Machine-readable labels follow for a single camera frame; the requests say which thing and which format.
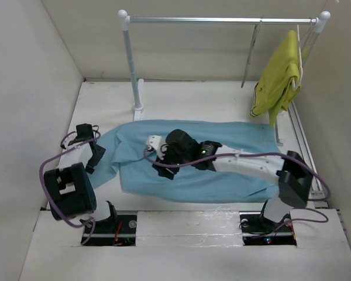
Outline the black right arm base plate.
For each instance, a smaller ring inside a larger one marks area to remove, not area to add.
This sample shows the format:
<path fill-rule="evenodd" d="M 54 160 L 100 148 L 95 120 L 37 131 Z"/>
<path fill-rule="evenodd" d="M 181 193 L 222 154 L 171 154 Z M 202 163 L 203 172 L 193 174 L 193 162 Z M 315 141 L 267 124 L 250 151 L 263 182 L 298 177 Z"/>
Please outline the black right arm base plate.
<path fill-rule="evenodd" d="M 291 226 L 281 223 L 261 222 L 259 211 L 240 211 L 239 229 L 242 232 L 244 246 L 296 246 L 294 231 Z"/>

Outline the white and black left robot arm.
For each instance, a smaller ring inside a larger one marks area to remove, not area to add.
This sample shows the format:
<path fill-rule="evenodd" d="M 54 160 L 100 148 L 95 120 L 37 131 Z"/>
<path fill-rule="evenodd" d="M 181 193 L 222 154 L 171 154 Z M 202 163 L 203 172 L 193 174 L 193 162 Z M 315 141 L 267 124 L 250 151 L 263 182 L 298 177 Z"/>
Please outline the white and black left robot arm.
<path fill-rule="evenodd" d="M 93 217 L 96 227 L 112 232 L 119 225 L 115 207 L 109 201 L 97 200 L 89 179 L 106 151 L 97 144 L 99 137 L 99 126 L 77 125 L 60 142 L 63 162 L 44 172 L 43 183 L 54 203 L 50 205 L 50 211 L 55 220 L 80 217 L 83 224 Z"/>

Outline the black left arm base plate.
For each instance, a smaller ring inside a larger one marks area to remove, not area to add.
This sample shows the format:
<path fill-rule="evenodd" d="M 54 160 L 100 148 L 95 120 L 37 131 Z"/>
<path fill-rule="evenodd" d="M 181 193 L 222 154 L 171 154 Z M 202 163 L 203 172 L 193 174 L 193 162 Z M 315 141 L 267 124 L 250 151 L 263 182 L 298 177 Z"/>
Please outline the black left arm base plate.
<path fill-rule="evenodd" d="M 96 223 L 89 240 L 84 246 L 135 246 L 137 213 L 118 212 L 117 219 Z"/>

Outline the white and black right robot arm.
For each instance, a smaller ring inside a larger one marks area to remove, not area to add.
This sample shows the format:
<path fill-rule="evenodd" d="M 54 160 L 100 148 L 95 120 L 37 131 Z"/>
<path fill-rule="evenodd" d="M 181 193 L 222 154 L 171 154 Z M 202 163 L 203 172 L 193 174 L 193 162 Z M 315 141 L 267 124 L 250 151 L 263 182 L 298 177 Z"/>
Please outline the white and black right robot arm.
<path fill-rule="evenodd" d="M 176 129 L 165 138 L 150 135 L 144 154 L 156 153 L 152 166 L 159 176 L 170 180 L 181 167 L 198 170 L 232 172 L 273 183 L 276 194 L 266 200 L 259 215 L 260 226 L 271 231 L 290 211 L 304 209 L 314 175 L 301 156 L 293 151 L 282 153 L 249 153 L 210 140 L 197 142 L 186 132 Z"/>

